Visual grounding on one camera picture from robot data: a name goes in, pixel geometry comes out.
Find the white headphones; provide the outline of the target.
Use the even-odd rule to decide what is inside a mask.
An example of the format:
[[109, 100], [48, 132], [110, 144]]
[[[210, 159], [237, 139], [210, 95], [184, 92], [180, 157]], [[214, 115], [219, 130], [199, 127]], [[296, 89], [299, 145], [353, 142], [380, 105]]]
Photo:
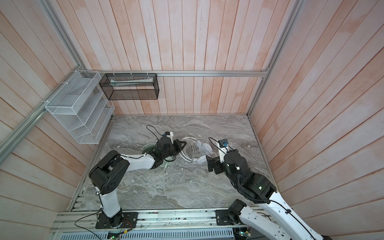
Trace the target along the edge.
[[207, 163], [207, 157], [217, 156], [208, 143], [203, 143], [194, 137], [185, 137], [182, 141], [187, 144], [180, 155], [186, 162], [202, 166]]

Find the green headphones with cable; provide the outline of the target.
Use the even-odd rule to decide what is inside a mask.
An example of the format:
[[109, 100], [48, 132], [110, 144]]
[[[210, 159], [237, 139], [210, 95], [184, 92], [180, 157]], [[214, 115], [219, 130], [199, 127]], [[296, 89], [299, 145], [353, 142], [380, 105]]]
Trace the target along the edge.
[[[149, 153], [150, 151], [152, 151], [156, 146], [156, 143], [149, 143], [149, 144], [146, 144], [145, 146], [143, 146], [141, 148], [141, 150], [139, 151], [139, 154], [145, 154], [145, 153]], [[157, 167], [161, 167], [161, 168], [167, 168], [168, 164], [174, 162], [176, 160], [176, 157], [175, 156], [170, 156], [170, 157], [167, 157], [165, 160], [163, 160], [163, 163], [161, 165], [158, 165]]]

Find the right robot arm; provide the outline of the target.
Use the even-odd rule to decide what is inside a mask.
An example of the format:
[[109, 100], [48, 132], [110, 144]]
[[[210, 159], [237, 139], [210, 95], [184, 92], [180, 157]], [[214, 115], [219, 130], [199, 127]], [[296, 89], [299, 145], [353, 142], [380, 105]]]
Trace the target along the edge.
[[242, 196], [274, 218], [270, 221], [243, 201], [235, 200], [228, 209], [232, 224], [248, 225], [270, 240], [330, 239], [311, 229], [286, 203], [271, 181], [251, 171], [247, 160], [238, 150], [222, 150], [219, 157], [207, 157], [207, 163], [210, 172], [224, 173]]

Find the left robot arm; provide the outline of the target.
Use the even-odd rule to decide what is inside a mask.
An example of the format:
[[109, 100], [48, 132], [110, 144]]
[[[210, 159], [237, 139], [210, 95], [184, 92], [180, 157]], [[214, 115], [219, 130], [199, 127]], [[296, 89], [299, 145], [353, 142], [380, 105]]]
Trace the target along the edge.
[[89, 172], [102, 204], [102, 212], [98, 217], [102, 222], [101, 228], [117, 229], [124, 224], [116, 188], [127, 172], [156, 169], [164, 161], [172, 162], [186, 145], [185, 141], [162, 137], [154, 147], [141, 155], [122, 155], [117, 151], [106, 154]]

